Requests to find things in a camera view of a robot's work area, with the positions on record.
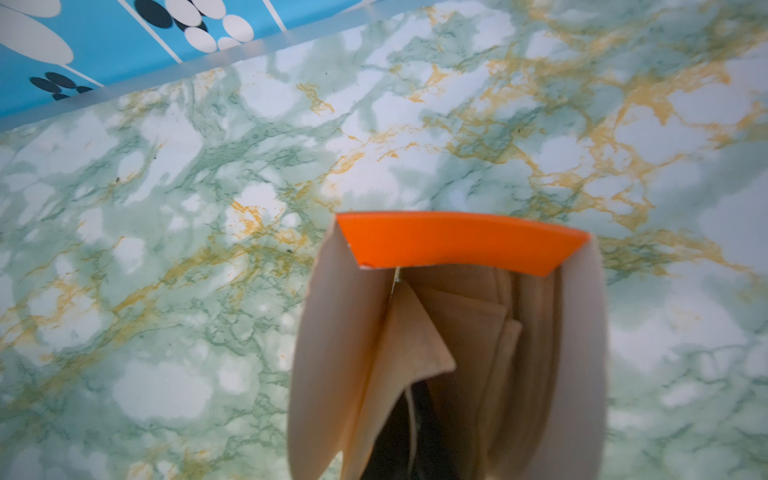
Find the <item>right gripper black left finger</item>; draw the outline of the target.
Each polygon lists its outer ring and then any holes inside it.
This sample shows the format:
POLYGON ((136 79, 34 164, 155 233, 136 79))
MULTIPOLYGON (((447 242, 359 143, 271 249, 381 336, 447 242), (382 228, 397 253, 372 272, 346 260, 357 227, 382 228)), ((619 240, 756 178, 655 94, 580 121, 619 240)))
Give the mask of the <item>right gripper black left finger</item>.
POLYGON ((395 403, 374 444, 362 480, 406 480, 411 465, 411 402, 407 388, 395 403))

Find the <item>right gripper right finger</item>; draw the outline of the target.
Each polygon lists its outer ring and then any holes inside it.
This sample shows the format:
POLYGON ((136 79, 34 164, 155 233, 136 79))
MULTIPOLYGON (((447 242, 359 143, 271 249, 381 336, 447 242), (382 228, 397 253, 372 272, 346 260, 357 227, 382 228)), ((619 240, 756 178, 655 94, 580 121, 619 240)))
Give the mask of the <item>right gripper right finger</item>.
POLYGON ((416 451, 412 478, 422 480, 458 479, 425 381, 412 385, 412 400, 416 421, 416 451))

